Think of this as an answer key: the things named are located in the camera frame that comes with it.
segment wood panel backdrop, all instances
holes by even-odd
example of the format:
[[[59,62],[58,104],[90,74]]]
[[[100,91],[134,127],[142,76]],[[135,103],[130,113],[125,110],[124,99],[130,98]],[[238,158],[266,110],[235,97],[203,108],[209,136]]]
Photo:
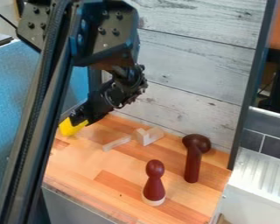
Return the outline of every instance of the wood panel backdrop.
[[[267,1],[127,2],[140,15],[149,88],[115,113],[179,136],[200,133],[230,151]]]

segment small wooden block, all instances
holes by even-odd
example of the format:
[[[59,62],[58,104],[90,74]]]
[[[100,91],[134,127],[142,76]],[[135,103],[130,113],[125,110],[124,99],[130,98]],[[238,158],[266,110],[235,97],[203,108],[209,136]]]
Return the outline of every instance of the small wooden block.
[[[164,137],[164,132],[158,128],[152,128],[149,130],[137,129],[134,133],[135,139],[143,146],[152,144],[158,139]]]
[[[121,138],[119,138],[119,139],[117,139],[113,142],[104,144],[102,146],[102,150],[103,151],[110,151],[111,149],[115,148],[116,146],[119,146],[119,145],[126,144],[126,143],[130,142],[130,140],[131,140],[130,135],[121,137]]]
[[[149,134],[144,129],[136,129],[134,132],[134,138],[141,144],[144,145],[149,140]]]
[[[164,137],[164,132],[160,129],[160,128],[158,128],[158,127],[155,127],[155,128],[152,128],[152,129],[149,129],[148,131],[147,131],[147,133],[149,134],[149,142],[146,144],[146,145],[148,145],[148,144],[152,144],[152,143],[154,143],[154,142],[156,142],[158,139],[160,139],[160,138],[162,138],[162,137]]]

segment robotic hand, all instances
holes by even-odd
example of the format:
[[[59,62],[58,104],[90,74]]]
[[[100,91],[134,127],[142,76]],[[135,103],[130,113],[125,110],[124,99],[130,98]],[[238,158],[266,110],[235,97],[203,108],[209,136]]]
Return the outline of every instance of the robotic hand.
[[[144,66],[115,67],[113,78],[103,83],[98,91],[91,91],[88,100],[75,109],[59,126],[64,136],[72,136],[80,129],[101,120],[113,109],[131,104],[148,87],[143,74]]]
[[[45,44],[46,27],[52,23],[52,14],[56,11],[54,5],[59,1],[28,2],[17,35],[41,51]],[[96,87],[91,83],[87,101],[59,126],[65,136],[99,121],[113,109],[132,103],[148,87],[143,74],[144,66],[137,64],[140,46],[137,11],[121,0],[73,1],[74,5],[76,7],[66,12],[72,14],[68,23],[72,22],[72,33],[75,33],[70,35],[73,65],[105,70],[112,74],[112,79],[103,84],[98,82]],[[66,18],[64,20],[62,25],[66,26]]]

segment blue surface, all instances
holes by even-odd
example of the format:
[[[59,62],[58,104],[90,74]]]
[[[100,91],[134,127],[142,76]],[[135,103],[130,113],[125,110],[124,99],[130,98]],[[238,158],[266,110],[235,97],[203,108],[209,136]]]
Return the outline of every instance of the blue surface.
[[[0,184],[39,55],[22,42],[0,47]],[[87,98],[86,68],[75,68],[63,111]]]

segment red wooden pawn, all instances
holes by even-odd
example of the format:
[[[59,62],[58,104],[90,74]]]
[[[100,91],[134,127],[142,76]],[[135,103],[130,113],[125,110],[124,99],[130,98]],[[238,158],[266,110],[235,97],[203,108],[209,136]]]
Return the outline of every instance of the red wooden pawn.
[[[193,134],[183,137],[183,144],[187,148],[185,161],[185,181],[196,183],[200,175],[200,163],[203,153],[210,151],[211,142],[205,136]]]
[[[146,165],[146,174],[149,176],[143,189],[143,201],[153,207],[157,207],[165,201],[165,189],[161,180],[165,167],[161,161],[151,160]]]

